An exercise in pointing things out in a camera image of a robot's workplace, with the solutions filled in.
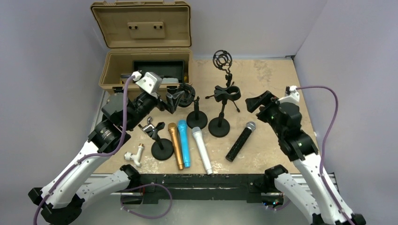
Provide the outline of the black tripod shock-mount stand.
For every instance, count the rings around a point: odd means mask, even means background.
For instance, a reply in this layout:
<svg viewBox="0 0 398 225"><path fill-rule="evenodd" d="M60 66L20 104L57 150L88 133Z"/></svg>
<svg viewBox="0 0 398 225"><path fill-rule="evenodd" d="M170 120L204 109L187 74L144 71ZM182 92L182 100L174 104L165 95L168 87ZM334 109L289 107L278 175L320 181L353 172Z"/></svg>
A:
<svg viewBox="0 0 398 225"><path fill-rule="evenodd" d="M232 56L229 52L227 52L226 50L218 50L214 53L213 55L213 65L221 71L225 72L225 80L226 80L226 87L230 87L230 86L234 86L234 82L232 81L232 73L230 71L230 67L232 66ZM213 95L210 96L205 96L205 99L209 99L214 97ZM240 109L238 108L238 106L236 105L235 101L231 101L234 106L236 107L236 110L238 112L240 112Z"/></svg>

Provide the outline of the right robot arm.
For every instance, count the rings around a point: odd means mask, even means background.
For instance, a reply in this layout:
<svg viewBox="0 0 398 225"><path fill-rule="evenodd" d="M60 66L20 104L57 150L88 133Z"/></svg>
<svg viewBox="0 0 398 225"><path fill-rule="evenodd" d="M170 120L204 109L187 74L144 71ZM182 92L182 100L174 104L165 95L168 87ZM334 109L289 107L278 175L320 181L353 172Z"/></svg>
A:
<svg viewBox="0 0 398 225"><path fill-rule="evenodd" d="M364 225L365 218L342 199L326 170L313 139L301 128L300 94L287 90L278 98L270 91L247 98L247 110L269 124L275 132L281 151L300 171L309 189L305 190L282 165L264 172L262 185L278 190L304 214L310 225Z"/></svg>

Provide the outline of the gold microphone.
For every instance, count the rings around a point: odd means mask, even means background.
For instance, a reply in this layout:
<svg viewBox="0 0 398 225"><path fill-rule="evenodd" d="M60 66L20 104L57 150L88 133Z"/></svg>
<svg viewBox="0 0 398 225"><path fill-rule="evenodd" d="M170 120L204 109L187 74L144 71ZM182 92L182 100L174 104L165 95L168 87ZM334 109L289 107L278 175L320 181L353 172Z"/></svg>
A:
<svg viewBox="0 0 398 225"><path fill-rule="evenodd" d="M174 149L174 154L176 157L176 164L178 170L183 170L184 169L184 163L183 163L183 157L181 153L181 148L179 145L179 139L178 139L178 129L176 123L169 123L168 124L168 132L171 137L173 149Z"/></svg>

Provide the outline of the white microphone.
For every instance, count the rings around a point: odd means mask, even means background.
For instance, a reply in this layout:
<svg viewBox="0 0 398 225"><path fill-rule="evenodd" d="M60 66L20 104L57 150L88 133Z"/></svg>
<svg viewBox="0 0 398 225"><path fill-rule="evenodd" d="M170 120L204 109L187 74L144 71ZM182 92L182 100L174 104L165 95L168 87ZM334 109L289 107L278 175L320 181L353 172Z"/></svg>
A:
<svg viewBox="0 0 398 225"><path fill-rule="evenodd" d="M195 142L197 144L198 150L199 150L199 154L201 156L202 159L202 163L204 166L204 169L207 173L207 175L213 174L213 170L212 170L212 166L211 166L211 162L207 153L207 149L204 143L204 139L203 139L203 134L201 131L200 127L194 127L192 129L192 136L195 139Z"/></svg>

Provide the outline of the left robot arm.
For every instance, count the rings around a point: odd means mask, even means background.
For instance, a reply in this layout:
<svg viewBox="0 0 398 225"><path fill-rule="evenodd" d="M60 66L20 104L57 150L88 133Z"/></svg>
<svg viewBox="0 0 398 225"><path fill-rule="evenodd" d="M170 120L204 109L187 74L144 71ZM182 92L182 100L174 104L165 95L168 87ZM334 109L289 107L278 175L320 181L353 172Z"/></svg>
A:
<svg viewBox="0 0 398 225"><path fill-rule="evenodd" d="M142 91L134 100L126 89L109 96L102 107L103 118L89 134L82 149L69 165L49 184L32 188L28 196L37 206L33 217L41 216L52 225L68 225L99 198L112 192L141 189L140 173L131 165L123 165L110 176L91 183L91 174L129 140L132 131L154 108L174 113L184 96L182 87L169 90L166 99L157 92Z"/></svg>

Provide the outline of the blue microphone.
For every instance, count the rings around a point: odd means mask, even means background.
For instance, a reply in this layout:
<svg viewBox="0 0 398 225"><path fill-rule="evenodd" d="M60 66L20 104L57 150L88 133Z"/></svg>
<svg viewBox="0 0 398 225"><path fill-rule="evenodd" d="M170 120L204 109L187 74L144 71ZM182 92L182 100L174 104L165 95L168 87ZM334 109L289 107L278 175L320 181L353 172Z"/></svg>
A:
<svg viewBox="0 0 398 225"><path fill-rule="evenodd" d="M185 120L179 120L177 123L177 128L180 136L180 144L182 148L183 164L184 168L189 168L191 166L190 159L190 148L187 135L187 123Z"/></svg>

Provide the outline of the black round-base clip stand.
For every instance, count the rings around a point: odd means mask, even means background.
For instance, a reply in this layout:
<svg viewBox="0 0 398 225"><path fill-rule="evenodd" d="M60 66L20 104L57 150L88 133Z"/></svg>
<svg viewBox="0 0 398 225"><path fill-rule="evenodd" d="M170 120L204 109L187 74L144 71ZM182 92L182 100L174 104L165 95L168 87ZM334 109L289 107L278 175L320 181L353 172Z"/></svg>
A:
<svg viewBox="0 0 398 225"><path fill-rule="evenodd" d="M159 137L158 132L164 129L165 123L159 122L155 126L152 124L152 121L152 117L148 117L147 125L142 126L138 124L138 127L154 140L154 143L151 146L152 156L159 161L167 160L174 154L174 149L172 142L169 139Z"/></svg>

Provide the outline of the black speckled microphone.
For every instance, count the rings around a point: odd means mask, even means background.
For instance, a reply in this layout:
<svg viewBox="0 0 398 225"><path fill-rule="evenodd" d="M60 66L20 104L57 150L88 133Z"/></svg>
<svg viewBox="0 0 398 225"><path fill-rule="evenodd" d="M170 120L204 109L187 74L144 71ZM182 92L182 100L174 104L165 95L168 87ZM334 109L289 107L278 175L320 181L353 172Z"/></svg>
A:
<svg viewBox="0 0 398 225"><path fill-rule="evenodd" d="M250 121L247 122L245 128L243 129L242 133L239 135L231 149L226 155L226 160L229 162L233 162L242 147L244 146L245 142L248 140L251 133L256 129L255 122Z"/></svg>

